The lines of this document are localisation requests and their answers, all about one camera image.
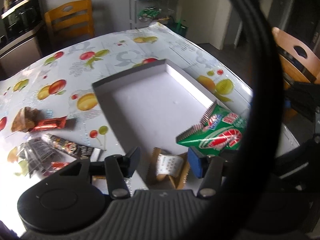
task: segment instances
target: brown snack package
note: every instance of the brown snack package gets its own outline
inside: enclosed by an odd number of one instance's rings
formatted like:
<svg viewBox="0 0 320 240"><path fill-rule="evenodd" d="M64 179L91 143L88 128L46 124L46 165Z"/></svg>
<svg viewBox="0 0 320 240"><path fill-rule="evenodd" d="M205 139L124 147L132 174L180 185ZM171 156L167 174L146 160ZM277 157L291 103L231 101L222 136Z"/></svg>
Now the brown snack package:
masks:
<svg viewBox="0 0 320 240"><path fill-rule="evenodd" d="M151 161L149 164L149 170L147 174L147 184L148 185L153 185L156 184L157 182L160 182L166 178L169 178L172 186L175 189L182 189L186 183L187 176L190 170L190 165L187 161L187 153L182 153L179 156L183 162L180 171L178 172L179 174L174 177L170 174L158 174L157 175L157 163L159 159L159 155L166 155L166 156L175 156L175 155L169 155L166 152L164 152L161 148L155 147L153 149Z"/></svg>
<svg viewBox="0 0 320 240"><path fill-rule="evenodd" d="M21 108L12 122L11 131L27 132L29 129L34 128L38 113L37 109L30 107Z"/></svg>

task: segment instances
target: doorway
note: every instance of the doorway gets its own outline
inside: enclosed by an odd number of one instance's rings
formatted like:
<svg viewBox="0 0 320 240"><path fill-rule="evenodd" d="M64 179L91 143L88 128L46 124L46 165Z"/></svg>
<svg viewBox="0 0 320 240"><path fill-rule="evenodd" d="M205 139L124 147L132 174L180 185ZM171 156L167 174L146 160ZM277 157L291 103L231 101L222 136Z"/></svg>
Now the doorway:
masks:
<svg viewBox="0 0 320 240"><path fill-rule="evenodd" d="M294 0L285 32L314 49L320 29L320 0Z"/></svg>

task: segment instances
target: snack wrapper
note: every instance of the snack wrapper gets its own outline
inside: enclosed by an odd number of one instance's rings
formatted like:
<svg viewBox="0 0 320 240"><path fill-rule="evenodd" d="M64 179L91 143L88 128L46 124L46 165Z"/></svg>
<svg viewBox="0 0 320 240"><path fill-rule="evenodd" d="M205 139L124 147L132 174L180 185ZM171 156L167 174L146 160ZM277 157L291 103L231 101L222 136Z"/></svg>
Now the snack wrapper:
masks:
<svg viewBox="0 0 320 240"><path fill-rule="evenodd" d="M45 174L52 167L51 162L63 159L61 154L41 138L34 138L12 149L7 161L14 166L17 176L31 175L35 171Z"/></svg>
<svg viewBox="0 0 320 240"><path fill-rule="evenodd" d="M44 133L41 135L43 141L48 143L55 149L58 149L76 159L89 159L91 162L98 161L98 158L103 150L99 148L93 148L90 146L81 145L79 143L71 142L64 138L52 135L50 133Z"/></svg>
<svg viewBox="0 0 320 240"><path fill-rule="evenodd" d="M36 117L39 111L31 107L24 107L19 110L14 118L11 131L12 132L27 132L29 129L34 128L36 125Z"/></svg>
<svg viewBox="0 0 320 240"><path fill-rule="evenodd" d="M169 178L175 189L182 189L186 183L189 170L187 153L171 155L161 148L155 147L149 165L147 181L152 185Z"/></svg>
<svg viewBox="0 0 320 240"><path fill-rule="evenodd" d="M195 146L205 155L218 155L224 148L239 148L246 125L246 119L214 102L200 124L178 135L176 142L187 147Z"/></svg>
<svg viewBox="0 0 320 240"><path fill-rule="evenodd" d="M31 132L35 131L45 131L50 129L61 129L64 128L66 125L67 117L60 117L60 118L52 118L52 119L44 119L40 120L36 123L36 126L31 130Z"/></svg>

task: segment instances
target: black cable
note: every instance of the black cable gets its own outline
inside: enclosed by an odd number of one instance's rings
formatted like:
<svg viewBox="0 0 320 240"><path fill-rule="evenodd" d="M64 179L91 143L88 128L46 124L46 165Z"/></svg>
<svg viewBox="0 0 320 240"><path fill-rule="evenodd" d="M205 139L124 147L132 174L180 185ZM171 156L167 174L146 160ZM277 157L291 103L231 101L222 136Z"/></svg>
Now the black cable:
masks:
<svg viewBox="0 0 320 240"><path fill-rule="evenodd" d="M271 28L254 0L230 1L241 17L251 48L254 93L250 117L230 175L181 239L232 239L259 200L278 147L284 93Z"/></svg>

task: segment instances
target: plastic bag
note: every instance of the plastic bag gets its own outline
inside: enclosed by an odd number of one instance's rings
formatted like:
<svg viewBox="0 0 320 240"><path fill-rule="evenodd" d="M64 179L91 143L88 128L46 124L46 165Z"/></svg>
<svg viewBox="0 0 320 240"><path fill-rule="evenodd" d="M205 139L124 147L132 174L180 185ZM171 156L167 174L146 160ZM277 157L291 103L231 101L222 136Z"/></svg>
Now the plastic bag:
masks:
<svg viewBox="0 0 320 240"><path fill-rule="evenodd" d="M41 138L34 138L10 151L7 160L13 163L15 175L31 177L35 171L49 175L53 171L52 162L64 161L63 155Z"/></svg>

